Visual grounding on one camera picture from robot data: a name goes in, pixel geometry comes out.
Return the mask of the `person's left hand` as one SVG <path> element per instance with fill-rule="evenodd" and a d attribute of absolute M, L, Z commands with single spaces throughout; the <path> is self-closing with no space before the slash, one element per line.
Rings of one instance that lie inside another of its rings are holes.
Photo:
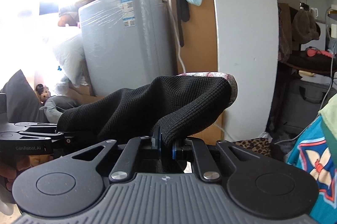
<path fill-rule="evenodd" d="M 13 187 L 14 180 L 17 178 L 19 172 L 26 170 L 30 167 L 38 166 L 43 163 L 53 160 L 52 155 L 30 155 L 24 156 L 18 159 L 15 163 L 15 167 L 8 165 L 7 163 L 1 161 L 1 177 L 7 180 L 6 188 L 11 191 Z"/>

